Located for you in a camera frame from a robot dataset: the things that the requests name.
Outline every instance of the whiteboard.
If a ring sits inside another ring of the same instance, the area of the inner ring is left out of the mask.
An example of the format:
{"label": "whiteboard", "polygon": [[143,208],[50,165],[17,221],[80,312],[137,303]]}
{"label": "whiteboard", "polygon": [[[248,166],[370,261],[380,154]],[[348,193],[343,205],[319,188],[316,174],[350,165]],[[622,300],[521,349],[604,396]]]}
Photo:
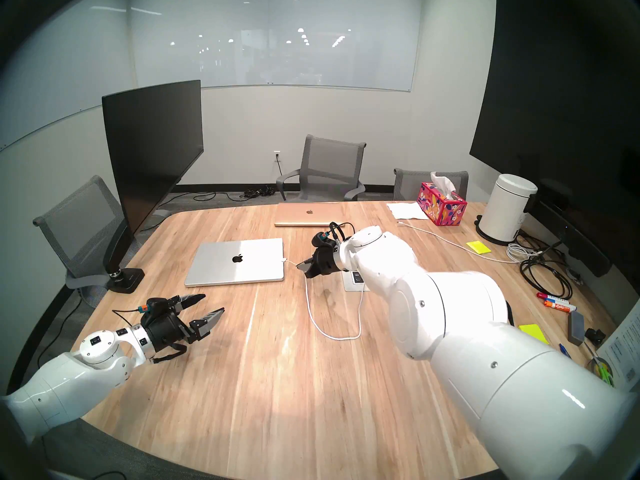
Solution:
{"label": "whiteboard", "polygon": [[0,76],[0,150],[133,87],[127,0],[81,0],[13,55]]}
{"label": "whiteboard", "polygon": [[409,91],[421,2],[131,0],[137,82]]}

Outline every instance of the gray eraser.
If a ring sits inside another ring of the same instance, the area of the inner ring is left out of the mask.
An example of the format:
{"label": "gray eraser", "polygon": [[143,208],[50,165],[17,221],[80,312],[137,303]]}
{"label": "gray eraser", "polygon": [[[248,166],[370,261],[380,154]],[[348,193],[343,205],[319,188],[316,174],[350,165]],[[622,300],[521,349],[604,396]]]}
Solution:
{"label": "gray eraser", "polygon": [[579,346],[584,342],[584,316],[577,311],[569,313],[569,331],[567,333],[567,340]]}

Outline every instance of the wooden table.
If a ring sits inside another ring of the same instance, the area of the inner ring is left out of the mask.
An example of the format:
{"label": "wooden table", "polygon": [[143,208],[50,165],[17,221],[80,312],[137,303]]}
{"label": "wooden table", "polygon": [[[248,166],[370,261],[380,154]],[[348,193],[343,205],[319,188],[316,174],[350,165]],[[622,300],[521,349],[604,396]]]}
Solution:
{"label": "wooden table", "polygon": [[[336,203],[356,229],[380,225],[413,248],[430,271],[477,270],[491,276],[513,307],[516,325],[537,323],[552,347],[574,361],[584,345],[567,342],[567,315],[545,308],[515,264],[486,261],[439,239],[399,226],[384,202]],[[362,336],[335,342],[312,326],[304,276],[289,263],[285,280],[187,289],[184,279],[206,241],[282,238],[285,256],[311,256],[320,229],[276,228],[275,205],[182,212],[169,217],[130,263],[146,277],[133,294],[109,292],[75,343],[95,330],[116,330],[111,309],[134,309],[149,297],[206,293],[183,321],[225,307],[211,335],[175,360],[143,365],[84,419],[131,446],[204,472],[262,478],[460,478],[494,469],[425,361],[411,361],[389,334],[387,304],[372,292],[362,303]],[[464,245],[478,235],[470,203],[462,224],[412,224]],[[491,245],[489,256],[507,259]],[[546,271],[540,278],[558,286]],[[318,325],[337,337],[358,331],[360,293],[345,292],[341,275],[309,281]],[[593,294],[576,287],[572,303],[587,327],[615,326]],[[123,313],[130,322],[138,313]]]}

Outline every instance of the gold laptop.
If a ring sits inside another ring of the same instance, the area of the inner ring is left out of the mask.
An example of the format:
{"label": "gold laptop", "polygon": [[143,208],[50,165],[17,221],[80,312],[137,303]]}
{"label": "gold laptop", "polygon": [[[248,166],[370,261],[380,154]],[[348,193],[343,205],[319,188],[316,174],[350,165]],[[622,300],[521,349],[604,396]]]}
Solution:
{"label": "gold laptop", "polygon": [[340,203],[278,203],[276,227],[328,227],[344,222]]}

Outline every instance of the black monitor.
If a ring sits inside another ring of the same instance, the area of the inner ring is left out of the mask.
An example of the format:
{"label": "black monitor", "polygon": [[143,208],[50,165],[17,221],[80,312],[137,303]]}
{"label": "black monitor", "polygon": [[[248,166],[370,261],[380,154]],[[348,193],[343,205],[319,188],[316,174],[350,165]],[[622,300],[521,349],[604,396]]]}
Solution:
{"label": "black monitor", "polygon": [[531,214],[640,293],[640,34],[581,0],[497,0],[470,154],[538,187]]}
{"label": "black monitor", "polygon": [[113,177],[125,219],[107,248],[107,288],[133,292],[144,272],[119,264],[147,218],[203,152],[200,81],[102,97]]}

